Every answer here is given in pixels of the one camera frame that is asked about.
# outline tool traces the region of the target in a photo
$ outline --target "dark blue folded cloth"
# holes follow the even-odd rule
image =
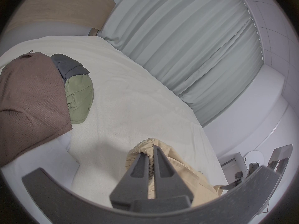
[[[87,75],[90,73],[87,69],[84,68],[84,66],[80,62],[66,55],[54,54],[51,56],[51,59],[54,62],[57,69],[59,70],[64,80],[64,83],[68,78],[72,76]]]

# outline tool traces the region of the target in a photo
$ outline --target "gray curtain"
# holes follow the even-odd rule
[[[242,0],[121,0],[101,36],[187,103],[202,125],[263,64]]]

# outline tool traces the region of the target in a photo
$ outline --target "tiled ceiling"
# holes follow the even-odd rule
[[[275,0],[244,0],[258,28],[264,61],[285,76],[282,96],[299,116],[299,40]]]

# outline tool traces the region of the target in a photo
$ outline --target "brown ribbed sweater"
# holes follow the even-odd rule
[[[23,54],[0,75],[0,167],[72,129],[64,83],[49,56]]]

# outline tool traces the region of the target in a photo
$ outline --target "round white object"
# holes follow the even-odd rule
[[[260,151],[254,150],[245,155],[244,161],[247,168],[249,169],[249,164],[251,164],[252,162],[258,162],[260,163],[260,166],[264,165],[264,156]]]

